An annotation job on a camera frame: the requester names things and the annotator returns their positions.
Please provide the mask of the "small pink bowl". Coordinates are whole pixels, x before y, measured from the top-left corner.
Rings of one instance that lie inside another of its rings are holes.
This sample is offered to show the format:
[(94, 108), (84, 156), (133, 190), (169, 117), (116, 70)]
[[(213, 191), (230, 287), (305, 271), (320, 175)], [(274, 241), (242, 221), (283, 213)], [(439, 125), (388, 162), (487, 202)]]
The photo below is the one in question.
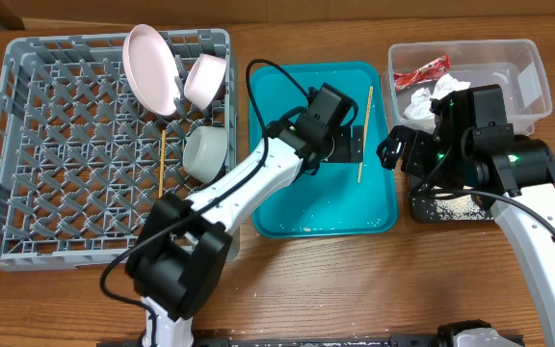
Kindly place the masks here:
[(201, 54), (194, 62), (184, 85), (184, 96), (200, 110), (213, 101), (225, 78), (226, 60)]

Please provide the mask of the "grey bowl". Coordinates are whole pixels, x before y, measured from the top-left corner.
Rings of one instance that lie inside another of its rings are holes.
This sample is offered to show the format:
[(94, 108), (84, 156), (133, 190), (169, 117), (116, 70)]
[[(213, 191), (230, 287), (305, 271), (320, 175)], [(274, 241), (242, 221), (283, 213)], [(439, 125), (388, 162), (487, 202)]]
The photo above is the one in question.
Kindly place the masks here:
[(185, 172), (202, 183), (212, 181), (221, 170), (227, 152), (227, 133), (222, 127), (200, 126), (188, 137), (183, 150)]

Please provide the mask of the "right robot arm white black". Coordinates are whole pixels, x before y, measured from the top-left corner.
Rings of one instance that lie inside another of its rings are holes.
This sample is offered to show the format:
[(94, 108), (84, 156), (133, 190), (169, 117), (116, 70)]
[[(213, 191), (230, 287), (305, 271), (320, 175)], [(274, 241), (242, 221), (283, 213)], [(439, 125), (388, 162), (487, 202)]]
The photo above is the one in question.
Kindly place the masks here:
[(431, 105), (436, 128), (396, 125), (379, 144), (384, 168), (418, 177), (412, 199), (470, 196), (489, 211), (517, 257), (555, 346), (555, 156), (542, 140), (517, 135), (499, 86), (451, 92)]

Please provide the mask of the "red snack wrapper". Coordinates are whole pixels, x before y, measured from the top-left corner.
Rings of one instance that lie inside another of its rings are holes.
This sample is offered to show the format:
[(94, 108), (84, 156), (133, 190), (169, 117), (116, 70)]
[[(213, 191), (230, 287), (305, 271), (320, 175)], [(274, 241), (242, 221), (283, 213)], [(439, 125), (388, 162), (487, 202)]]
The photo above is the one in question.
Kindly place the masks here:
[(447, 54), (444, 54), (414, 71), (394, 72), (394, 88), (396, 91), (401, 91), (419, 83), (435, 81), (445, 75), (450, 68), (450, 58)]

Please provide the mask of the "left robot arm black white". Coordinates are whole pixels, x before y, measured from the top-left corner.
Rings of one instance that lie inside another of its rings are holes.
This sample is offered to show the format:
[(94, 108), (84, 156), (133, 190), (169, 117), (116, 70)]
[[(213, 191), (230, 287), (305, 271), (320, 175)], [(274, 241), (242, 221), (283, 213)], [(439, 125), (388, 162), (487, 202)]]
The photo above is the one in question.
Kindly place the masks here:
[(192, 318), (217, 286), (236, 228), (347, 145), (346, 116), (357, 103), (329, 84), (307, 101), (266, 125), (256, 149), (223, 178), (185, 200), (167, 193), (153, 204), (125, 265), (148, 314), (146, 345), (192, 345)]

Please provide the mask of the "pile of white rice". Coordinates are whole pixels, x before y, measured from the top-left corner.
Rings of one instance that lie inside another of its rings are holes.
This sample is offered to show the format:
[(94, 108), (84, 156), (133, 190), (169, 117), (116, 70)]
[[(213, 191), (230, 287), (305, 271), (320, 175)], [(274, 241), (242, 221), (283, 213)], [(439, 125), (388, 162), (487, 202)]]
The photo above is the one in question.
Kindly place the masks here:
[(450, 221), (487, 221), (491, 214), (483, 209), (472, 196), (453, 200), (411, 199), (411, 216), (420, 223)]

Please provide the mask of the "white napkin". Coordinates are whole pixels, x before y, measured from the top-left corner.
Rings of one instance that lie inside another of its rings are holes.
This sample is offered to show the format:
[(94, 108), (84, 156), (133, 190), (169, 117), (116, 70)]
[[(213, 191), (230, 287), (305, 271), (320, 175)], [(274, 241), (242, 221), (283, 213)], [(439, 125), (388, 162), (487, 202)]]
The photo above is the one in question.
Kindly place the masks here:
[(460, 81), (450, 74), (445, 74), (436, 81), (432, 91), (420, 88), (411, 95), (404, 116), (407, 120), (432, 119), (435, 116), (431, 111), (433, 99), (441, 100), (451, 92), (466, 90), (469, 87), (470, 82)]

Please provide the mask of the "large pink round plate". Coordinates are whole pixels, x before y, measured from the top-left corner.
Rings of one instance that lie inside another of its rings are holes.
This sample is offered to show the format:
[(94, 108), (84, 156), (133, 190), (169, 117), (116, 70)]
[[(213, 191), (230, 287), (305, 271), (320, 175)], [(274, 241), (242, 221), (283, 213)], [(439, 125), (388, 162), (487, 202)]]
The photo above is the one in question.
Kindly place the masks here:
[(180, 97), (174, 56), (164, 38), (146, 24), (135, 26), (122, 48), (124, 72), (132, 93), (150, 112), (170, 117)]

